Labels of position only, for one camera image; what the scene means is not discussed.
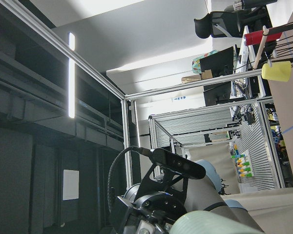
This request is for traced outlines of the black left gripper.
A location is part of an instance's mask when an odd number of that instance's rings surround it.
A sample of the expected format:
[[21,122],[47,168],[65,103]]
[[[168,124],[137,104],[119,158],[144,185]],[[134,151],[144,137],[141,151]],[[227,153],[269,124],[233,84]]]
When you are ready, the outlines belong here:
[[114,230],[117,234],[167,234],[186,213],[183,203],[168,193],[144,195],[134,202],[118,196],[114,203]]

